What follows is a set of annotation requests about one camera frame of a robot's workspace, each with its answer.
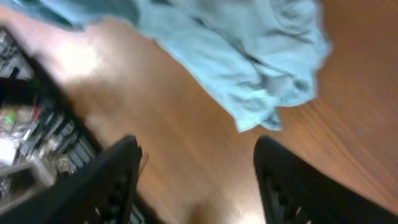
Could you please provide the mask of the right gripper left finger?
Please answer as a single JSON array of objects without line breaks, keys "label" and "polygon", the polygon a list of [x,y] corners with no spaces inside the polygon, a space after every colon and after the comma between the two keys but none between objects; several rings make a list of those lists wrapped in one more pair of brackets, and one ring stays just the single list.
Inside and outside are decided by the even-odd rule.
[{"label": "right gripper left finger", "polygon": [[96,159],[1,215],[1,224],[129,223],[142,149],[126,136]]}]

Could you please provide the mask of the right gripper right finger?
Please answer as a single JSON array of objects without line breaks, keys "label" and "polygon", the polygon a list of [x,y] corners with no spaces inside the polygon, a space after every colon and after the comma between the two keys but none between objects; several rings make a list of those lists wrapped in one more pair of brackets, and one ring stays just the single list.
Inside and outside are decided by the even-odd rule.
[{"label": "right gripper right finger", "polygon": [[267,224],[397,224],[397,215],[360,196],[268,136],[254,148]]}]

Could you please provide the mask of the light blue grey t-shirt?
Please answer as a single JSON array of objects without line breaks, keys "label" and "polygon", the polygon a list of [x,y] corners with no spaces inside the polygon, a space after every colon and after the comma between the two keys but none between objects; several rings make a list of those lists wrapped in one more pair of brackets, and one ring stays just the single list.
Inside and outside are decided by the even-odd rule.
[{"label": "light blue grey t-shirt", "polygon": [[183,65],[238,131],[282,127],[279,108],[317,96],[331,44],[316,0],[3,0],[66,30],[126,22]]}]

